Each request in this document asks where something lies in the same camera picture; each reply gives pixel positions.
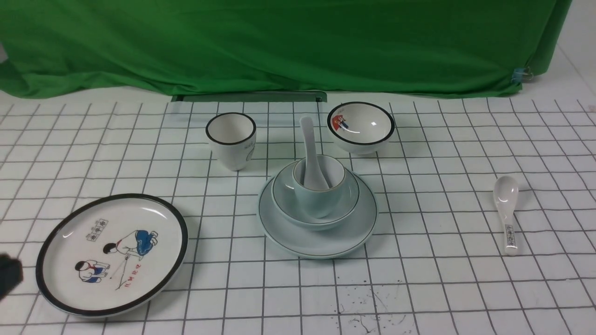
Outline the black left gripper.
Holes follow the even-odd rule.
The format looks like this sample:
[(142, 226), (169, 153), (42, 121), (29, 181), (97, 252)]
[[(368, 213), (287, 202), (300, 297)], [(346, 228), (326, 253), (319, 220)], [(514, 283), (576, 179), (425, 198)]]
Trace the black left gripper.
[(9, 256), (7, 253), (2, 253), (0, 255), (0, 298), (4, 299), (23, 280), (23, 263), (21, 260)]

